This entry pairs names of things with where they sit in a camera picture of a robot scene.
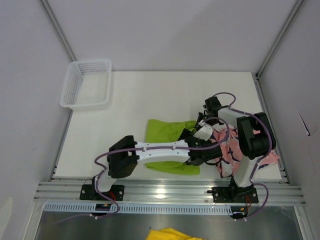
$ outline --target gray floor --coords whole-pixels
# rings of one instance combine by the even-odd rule
[[[36,240],[144,240],[150,229],[174,228],[207,240],[302,240],[293,207],[266,207],[247,222],[229,216],[117,214],[52,224],[77,213],[45,212]]]

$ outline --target white table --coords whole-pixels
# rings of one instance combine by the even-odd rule
[[[218,92],[231,92],[237,100],[234,108],[261,112],[260,102],[249,72],[113,72],[111,108],[100,111],[75,111],[68,128],[55,177],[87,178],[101,168],[94,164],[96,156],[126,135],[144,142],[149,119],[165,122],[196,120],[205,99]],[[232,97],[218,96],[227,105]],[[106,163],[107,158],[100,160]],[[139,164],[126,179],[135,180],[221,180],[214,166],[203,164],[199,175],[177,175],[147,169]],[[277,165],[256,173],[256,180],[279,181]]]

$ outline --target robotic arm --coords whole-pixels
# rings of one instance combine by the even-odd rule
[[[212,126],[223,124],[219,120],[222,119],[225,124],[237,128],[239,147],[243,157],[240,167],[231,178],[228,187],[231,200],[225,201],[225,196],[222,196],[223,200],[219,201],[218,199],[216,202],[241,203],[246,195],[255,191],[251,180],[255,176],[258,160],[269,151],[269,137],[271,138],[271,149],[276,147],[270,123],[265,113],[260,112],[254,116],[247,116],[230,109],[227,105],[222,106],[216,96],[205,100],[204,107],[207,115],[199,113],[195,126],[197,132],[193,133],[184,129],[176,142],[136,142],[134,137],[129,135],[110,147],[109,151],[114,153],[107,156],[108,172],[105,171],[98,179],[98,183],[95,184],[98,188],[96,191],[108,192],[117,179],[130,176],[137,164],[176,161],[199,166],[209,160],[222,157],[220,146],[213,146],[217,143],[212,143],[209,140],[213,132]],[[254,134],[253,130],[259,131],[259,133]]]

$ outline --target black mounting plate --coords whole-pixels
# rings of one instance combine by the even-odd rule
[[[124,199],[125,186],[112,185],[110,191],[103,192],[102,194],[110,199],[113,199],[113,196],[110,194],[110,192],[114,194],[117,202],[122,201]],[[81,188],[80,200],[105,201],[106,199],[96,192],[95,187],[92,184],[84,184]]]
[[[232,198],[230,188],[228,186],[215,186],[212,190],[207,191],[207,193],[212,194],[213,202],[219,204],[246,204],[246,196],[250,198],[251,203],[259,203],[257,190],[254,187],[246,193],[238,194],[235,199]]]

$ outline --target metal frame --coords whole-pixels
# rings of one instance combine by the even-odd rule
[[[38,0],[45,12],[54,32],[56,33],[69,60],[76,61],[76,57],[48,3],[47,0]],[[284,37],[289,31],[294,19],[299,14],[305,0],[297,0],[286,22],[284,23],[279,35],[274,41],[270,51],[264,59],[259,71],[253,76],[256,91],[263,111],[270,117],[268,106],[259,82],[260,76],[272,60],[272,57],[278,50]],[[80,191],[85,179],[79,178],[55,178],[54,172],[57,167],[62,147],[68,132],[69,124],[72,118],[70,111],[67,124],[63,131],[60,146],[55,156],[52,171],[48,181],[39,183],[35,197],[34,210],[30,218],[29,226],[25,233],[25,240],[33,240],[36,236],[40,218],[47,203],[60,203],[61,205],[77,205],[81,202],[84,205],[96,204],[96,201],[81,201]],[[306,205],[303,192],[299,186],[291,186],[290,180],[285,171],[281,147],[278,145],[277,153],[281,156],[280,172],[281,182],[266,182],[269,189],[268,206],[294,206],[299,221],[302,235],[305,239],[314,239],[310,223],[305,211]],[[220,206],[228,207],[230,204],[214,204],[213,197],[207,193],[212,187],[224,187],[229,183],[228,179],[220,181],[169,181],[169,180],[118,180],[116,184],[124,185],[124,198],[122,204],[125,205],[163,205],[163,206]],[[266,195],[264,188],[257,187],[260,203]]]

